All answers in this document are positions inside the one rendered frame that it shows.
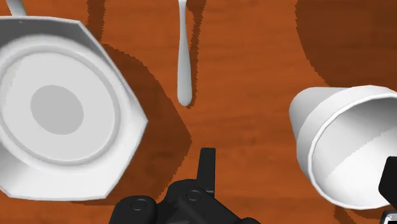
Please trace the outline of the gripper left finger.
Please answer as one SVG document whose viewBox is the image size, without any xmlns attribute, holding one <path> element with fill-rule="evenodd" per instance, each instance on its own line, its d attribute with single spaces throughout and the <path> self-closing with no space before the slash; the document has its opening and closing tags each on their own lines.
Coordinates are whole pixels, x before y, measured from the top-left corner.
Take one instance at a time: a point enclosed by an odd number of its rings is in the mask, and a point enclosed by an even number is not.
<svg viewBox="0 0 397 224">
<path fill-rule="evenodd" d="M 109 224 L 261 224 L 239 218 L 214 197 L 216 150 L 202 148 L 196 179 L 169 185 L 157 203 L 149 196 L 130 196 L 119 201 Z"/>
</svg>

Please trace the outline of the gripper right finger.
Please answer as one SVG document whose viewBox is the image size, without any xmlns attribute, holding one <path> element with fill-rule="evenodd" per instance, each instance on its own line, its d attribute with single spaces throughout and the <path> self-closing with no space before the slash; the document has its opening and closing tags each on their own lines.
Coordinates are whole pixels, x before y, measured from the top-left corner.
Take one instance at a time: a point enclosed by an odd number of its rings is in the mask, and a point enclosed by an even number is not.
<svg viewBox="0 0 397 224">
<path fill-rule="evenodd" d="M 382 213 L 380 224 L 397 224 L 397 157 L 388 157 L 379 183 L 379 193 L 393 210 Z"/>
</svg>

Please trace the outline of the white cup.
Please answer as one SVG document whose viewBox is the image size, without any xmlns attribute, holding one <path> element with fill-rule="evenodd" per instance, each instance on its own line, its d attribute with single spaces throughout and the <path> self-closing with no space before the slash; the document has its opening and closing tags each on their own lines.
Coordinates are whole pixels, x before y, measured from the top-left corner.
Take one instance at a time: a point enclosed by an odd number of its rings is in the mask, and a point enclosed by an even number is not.
<svg viewBox="0 0 397 224">
<path fill-rule="evenodd" d="M 397 92 L 310 87 L 291 101 L 289 119 L 299 166 L 318 194 L 347 209 L 389 205 L 378 185 L 386 159 L 397 156 Z"/>
</svg>

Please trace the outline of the white spoon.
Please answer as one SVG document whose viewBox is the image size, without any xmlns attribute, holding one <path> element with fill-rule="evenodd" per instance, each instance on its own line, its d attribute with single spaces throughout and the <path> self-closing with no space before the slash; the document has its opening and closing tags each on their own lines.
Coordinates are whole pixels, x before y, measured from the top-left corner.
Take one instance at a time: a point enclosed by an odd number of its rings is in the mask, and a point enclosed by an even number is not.
<svg viewBox="0 0 397 224">
<path fill-rule="evenodd" d="M 189 106 L 192 101 L 192 72 L 188 38 L 186 33 L 186 3 L 187 0 L 178 0 L 179 5 L 179 50 L 178 50 L 178 78 L 177 95 L 182 106 Z"/>
</svg>

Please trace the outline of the white octagonal bowl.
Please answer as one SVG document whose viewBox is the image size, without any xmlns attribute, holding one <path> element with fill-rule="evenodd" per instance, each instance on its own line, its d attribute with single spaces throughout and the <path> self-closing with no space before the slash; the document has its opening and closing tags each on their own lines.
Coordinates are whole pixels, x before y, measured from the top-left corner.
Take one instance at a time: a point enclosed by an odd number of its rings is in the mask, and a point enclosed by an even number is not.
<svg viewBox="0 0 397 224">
<path fill-rule="evenodd" d="M 29 200 L 109 195 L 147 117 L 77 20 L 0 17 L 0 190 Z"/>
</svg>

